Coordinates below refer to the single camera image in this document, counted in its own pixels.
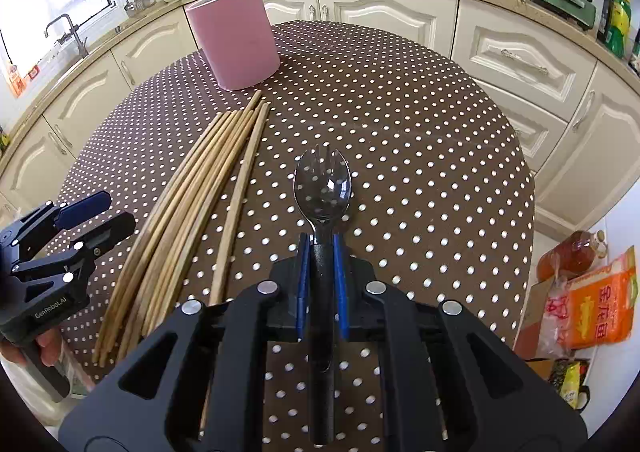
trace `finger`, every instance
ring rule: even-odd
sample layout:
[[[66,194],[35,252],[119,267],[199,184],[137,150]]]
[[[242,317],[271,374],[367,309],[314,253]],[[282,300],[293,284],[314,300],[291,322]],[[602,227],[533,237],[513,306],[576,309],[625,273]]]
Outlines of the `finger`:
[[[14,364],[19,364],[21,366],[27,365],[27,360],[25,360],[24,355],[22,354],[20,349],[10,344],[6,340],[2,340],[0,342],[0,354]]]
[[[40,350],[40,359],[47,367],[55,365],[60,358],[62,349],[62,334],[58,329],[50,329],[36,337],[36,342],[42,348]]]

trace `pink cup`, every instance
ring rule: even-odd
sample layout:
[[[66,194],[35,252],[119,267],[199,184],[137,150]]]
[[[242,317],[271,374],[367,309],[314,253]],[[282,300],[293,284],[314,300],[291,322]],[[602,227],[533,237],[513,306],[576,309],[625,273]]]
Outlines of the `pink cup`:
[[[220,87],[255,86],[280,66],[262,0],[199,0],[187,17]]]

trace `orange bag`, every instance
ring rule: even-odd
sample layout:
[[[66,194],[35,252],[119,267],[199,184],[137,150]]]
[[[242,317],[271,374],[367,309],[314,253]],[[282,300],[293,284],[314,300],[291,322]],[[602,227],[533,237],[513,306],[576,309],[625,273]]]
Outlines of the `orange bag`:
[[[581,349],[626,339],[638,295],[634,247],[607,266],[570,280],[567,288],[571,322],[563,335],[566,347]]]

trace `brown tablecloth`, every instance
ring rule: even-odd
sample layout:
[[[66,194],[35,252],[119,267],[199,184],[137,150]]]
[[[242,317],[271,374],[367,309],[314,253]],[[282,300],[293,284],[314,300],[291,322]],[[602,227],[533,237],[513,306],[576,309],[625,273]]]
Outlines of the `brown tablecloth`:
[[[457,64],[414,42],[335,22],[274,27],[280,70],[257,88],[272,103],[246,192],[226,296],[268,276],[310,227],[292,194],[295,157],[330,142],[348,160],[354,198],[341,230],[379,280],[418,302],[455,298],[512,344],[532,245],[533,180],[500,109]],[[111,210],[138,226],[216,112],[244,107],[254,90],[225,92],[204,55],[193,53],[137,87],[95,131],[60,200],[105,189]],[[180,302],[206,302],[238,168],[216,206]],[[75,233],[60,235],[66,248]],[[96,380],[113,367],[90,362],[106,300],[132,245],[97,262],[90,306],[63,325],[65,339]],[[382,438],[374,347],[343,345],[331,450],[372,450]],[[266,450],[308,450],[304,345],[268,352]]]

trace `cabinet door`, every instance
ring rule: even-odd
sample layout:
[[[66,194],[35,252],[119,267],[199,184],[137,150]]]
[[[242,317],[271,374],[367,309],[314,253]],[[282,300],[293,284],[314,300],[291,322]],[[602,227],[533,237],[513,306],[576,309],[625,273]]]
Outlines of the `cabinet door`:
[[[271,25],[319,19],[318,0],[263,0]]]
[[[460,0],[454,61],[568,122],[596,60],[528,18],[477,0]]]
[[[8,199],[0,194],[0,230],[11,223],[18,216],[18,209],[9,203]]]
[[[519,96],[480,80],[476,83],[505,114],[516,131],[529,168],[538,171],[558,144],[566,122]]]
[[[75,158],[44,118],[31,127],[0,178],[0,192],[23,212],[55,201]]]
[[[113,55],[107,52],[60,93],[44,117],[71,154],[78,156],[89,136],[129,92]]]
[[[319,0],[322,20],[383,29],[449,57],[458,0]]]
[[[640,97],[598,63],[562,140],[536,175],[536,220],[589,228],[640,177]]]
[[[196,51],[182,8],[155,19],[111,49],[131,89]]]

